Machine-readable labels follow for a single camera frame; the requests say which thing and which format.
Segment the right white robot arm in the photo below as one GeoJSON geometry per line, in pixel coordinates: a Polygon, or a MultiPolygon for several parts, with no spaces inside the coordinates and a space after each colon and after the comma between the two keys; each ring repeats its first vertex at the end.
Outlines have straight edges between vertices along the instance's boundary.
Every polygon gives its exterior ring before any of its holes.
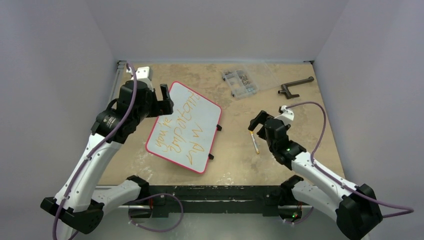
{"type": "Polygon", "coordinates": [[[257,136],[266,141],[279,164],[296,173],[281,184],[282,200],[307,203],[334,220],[348,239],[363,239],[383,220],[374,190],[337,175],[291,140],[287,132],[293,119],[291,110],[280,110],[277,117],[262,110],[248,126],[253,131],[261,125],[257,136]]]}

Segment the pink framed whiteboard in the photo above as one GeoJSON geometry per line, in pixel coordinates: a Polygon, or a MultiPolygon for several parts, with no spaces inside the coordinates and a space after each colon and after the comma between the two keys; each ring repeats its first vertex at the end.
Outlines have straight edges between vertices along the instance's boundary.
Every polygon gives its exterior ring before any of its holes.
{"type": "Polygon", "coordinates": [[[202,174],[210,158],[222,108],[181,82],[169,90],[173,113],[159,116],[147,139],[147,152],[202,174]]]}

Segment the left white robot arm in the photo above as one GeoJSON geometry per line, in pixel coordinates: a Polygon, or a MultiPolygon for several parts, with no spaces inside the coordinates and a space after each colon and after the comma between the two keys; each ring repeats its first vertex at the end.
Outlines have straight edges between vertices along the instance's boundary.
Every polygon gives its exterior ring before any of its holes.
{"type": "Polygon", "coordinates": [[[149,200],[149,183],[136,175],[105,191],[96,192],[96,187],[111,159],[144,119],[173,113],[168,86],[161,84],[160,91],[162,100],[158,100],[148,81],[129,80],[120,87],[118,97],[97,115],[71,176],[55,196],[44,198],[40,204],[54,217],[54,226],[65,225],[61,232],[53,230],[54,239],[87,235],[113,209],[129,202],[142,205],[149,200]]]}

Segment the white marker pen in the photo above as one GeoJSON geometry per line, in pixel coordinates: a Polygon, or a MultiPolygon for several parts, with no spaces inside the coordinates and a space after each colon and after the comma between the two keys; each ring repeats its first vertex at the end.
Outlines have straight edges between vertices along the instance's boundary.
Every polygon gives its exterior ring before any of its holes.
{"type": "Polygon", "coordinates": [[[253,146],[254,146],[254,149],[255,149],[256,154],[259,154],[260,153],[260,150],[259,150],[259,146],[258,146],[258,143],[256,141],[256,138],[255,137],[254,138],[251,137],[251,139],[252,139],[252,143],[253,143],[253,146]]]}

